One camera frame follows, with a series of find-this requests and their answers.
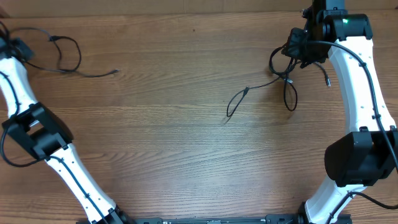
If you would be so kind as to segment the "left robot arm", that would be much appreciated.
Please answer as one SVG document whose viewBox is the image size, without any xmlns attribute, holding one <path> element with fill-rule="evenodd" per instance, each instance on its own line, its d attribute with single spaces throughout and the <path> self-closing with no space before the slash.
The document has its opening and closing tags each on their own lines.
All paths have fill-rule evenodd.
<svg viewBox="0 0 398 224">
<path fill-rule="evenodd" d="M 35 98 L 23 65 L 30 55 L 20 39 L 1 37 L 1 91 L 8 109 L 1 142 L 10 136 L 35 163 L 44 161 L 57 172 L 83 207 L 88 223 L 131 223 L 84 167 L 65 123 Z"/>
</svg>

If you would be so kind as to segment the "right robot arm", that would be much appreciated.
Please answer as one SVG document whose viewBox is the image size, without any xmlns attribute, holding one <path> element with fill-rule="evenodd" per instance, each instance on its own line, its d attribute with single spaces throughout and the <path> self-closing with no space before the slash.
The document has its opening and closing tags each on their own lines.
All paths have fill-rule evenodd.
<svg viewBox="0 0 398 224">
<path fill-rule="evenodd" d="M 291 30 L 282 53 L 303 67 L 329 60 L 340 85 L 346 134 L 325 151 L 325 180 L 295 215 L 267 222 L 350 223 L 343 209 L 367 187 L 397 169 L 397 125 L 377 79 L 373 32 L 365 14 L 350 14 L 343 1 L 314 1 L 303 29 Z"/>
</svg>

